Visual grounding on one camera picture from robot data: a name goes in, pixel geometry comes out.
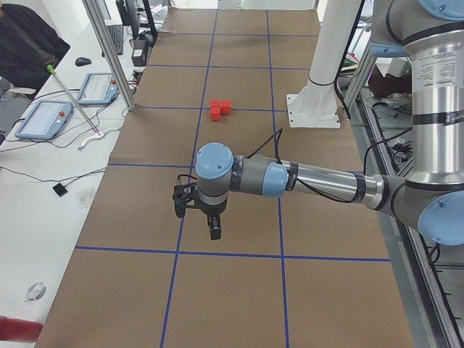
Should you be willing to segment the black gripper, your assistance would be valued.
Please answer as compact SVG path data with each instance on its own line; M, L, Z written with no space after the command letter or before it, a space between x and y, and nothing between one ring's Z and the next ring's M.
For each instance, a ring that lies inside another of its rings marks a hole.
M222 234L220 214L225 211L227 207L226 202L220 204L206 204L204 202L199 203L199 209L207 215L207 224L210 231L211 240L220 240Z

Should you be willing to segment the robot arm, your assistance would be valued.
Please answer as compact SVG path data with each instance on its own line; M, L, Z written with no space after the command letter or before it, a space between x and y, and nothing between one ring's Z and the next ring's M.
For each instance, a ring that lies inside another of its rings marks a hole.
M462 40L462 1L374 2L370 51L375 57L413 57Z
M196 156L191 196L211 239L221 237L229 192L278 198L301 191L364 204L441 245L463 243L463 3L377 1L370 47L379 57L412 60L411 172L344 172L206 144Z

